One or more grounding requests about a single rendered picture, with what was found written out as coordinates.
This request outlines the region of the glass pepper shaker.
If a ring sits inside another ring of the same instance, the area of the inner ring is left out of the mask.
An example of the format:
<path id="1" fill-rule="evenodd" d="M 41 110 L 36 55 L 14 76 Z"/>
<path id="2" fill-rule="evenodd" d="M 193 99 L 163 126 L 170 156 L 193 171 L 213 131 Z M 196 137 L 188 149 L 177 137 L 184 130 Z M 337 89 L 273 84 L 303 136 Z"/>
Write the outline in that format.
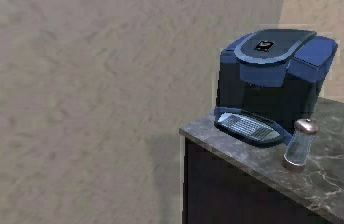
<path id="1" fill-rule="evenodd" d="M 299 119 L 295 132 L 283 155 L 282 165 L 290 172 L 301 173 L 306 166 L 310 147 L 319 127 L 313 119 Z"/>

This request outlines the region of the blue coffee machine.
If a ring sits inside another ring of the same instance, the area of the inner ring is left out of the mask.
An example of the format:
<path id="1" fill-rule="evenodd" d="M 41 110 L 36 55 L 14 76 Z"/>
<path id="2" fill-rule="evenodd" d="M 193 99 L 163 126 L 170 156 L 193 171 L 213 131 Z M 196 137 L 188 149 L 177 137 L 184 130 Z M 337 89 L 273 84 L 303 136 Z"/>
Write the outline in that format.
<path id="1" fill-rule="evenodd" d="M 289 144 L 309 119 L 338 44 L 315 31 L 264 29 L 220 55 L 214 126 L 260 148 Z"/>

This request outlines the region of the dark marble-top kitchen counter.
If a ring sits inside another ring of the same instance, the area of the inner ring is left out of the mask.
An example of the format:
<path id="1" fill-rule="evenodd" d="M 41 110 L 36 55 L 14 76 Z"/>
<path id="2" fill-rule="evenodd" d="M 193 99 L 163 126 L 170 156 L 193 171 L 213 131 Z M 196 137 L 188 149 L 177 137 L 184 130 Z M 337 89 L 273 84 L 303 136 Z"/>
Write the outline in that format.
<path id="1" fill-rule="evenodd" d="M 256 148 L 216 129 L 205 115 L 185 139 L 182 224 L 344 224 L 344 103 L 321 98 L 320 127 L 301 173 L 285 148 Z"/>

